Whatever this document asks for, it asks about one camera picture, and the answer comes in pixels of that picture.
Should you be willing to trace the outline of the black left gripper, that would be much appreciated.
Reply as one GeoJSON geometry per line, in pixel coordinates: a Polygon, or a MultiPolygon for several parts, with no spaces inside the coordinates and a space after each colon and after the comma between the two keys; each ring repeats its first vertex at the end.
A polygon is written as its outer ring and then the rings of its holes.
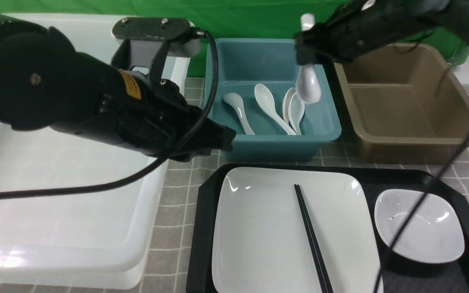
{"type": "Polygon", "coordinates": [[[162,79],[166,55],[142,57],[147,75],[130,52],[118,52],[111,64],[83,52],[52,55],[66,97],[60,100],[51,128],[67,135],[161,157],[181,139],[169,159],[190,161],[212,150],[231,151],[236,132],[201,115],[205,109],[186,102],[179,87],[162,79]]]}

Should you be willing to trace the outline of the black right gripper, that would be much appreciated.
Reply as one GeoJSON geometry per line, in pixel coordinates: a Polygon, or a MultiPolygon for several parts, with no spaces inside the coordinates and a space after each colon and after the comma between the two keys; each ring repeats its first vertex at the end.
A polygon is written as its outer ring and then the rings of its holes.
{"type": "Polygon", "coordinates": [[[349,63],[354,59],[431,28],[432,0],[364,0],[341,5],[325,22],[294,35],[298,65],[349,63]]]}

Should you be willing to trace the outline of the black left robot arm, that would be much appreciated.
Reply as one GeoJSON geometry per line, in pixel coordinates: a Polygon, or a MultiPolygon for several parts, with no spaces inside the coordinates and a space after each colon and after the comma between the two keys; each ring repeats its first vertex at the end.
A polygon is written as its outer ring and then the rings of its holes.
{"type": "Polygon", "coordinates": [[[57,28],[0,14],[0,123],[43,128],[179,162],[231,151],[236,132],[201,116],[162,73],[166,59],[192,57],[206,32],[182,18],[130,17],[110,64],[78,52],[57,28]]]}

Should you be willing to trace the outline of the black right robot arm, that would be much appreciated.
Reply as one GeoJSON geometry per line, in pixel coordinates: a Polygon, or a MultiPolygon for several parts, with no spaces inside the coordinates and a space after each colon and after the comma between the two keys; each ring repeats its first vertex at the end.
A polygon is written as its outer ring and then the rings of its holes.
{"type": "Polygon", "coordinates": [[[326,22],[294,35],[298,65],[350,63],[402,39],[445,28],[469,43],[469,0],[364,0],[340,6],[326,22]]]}

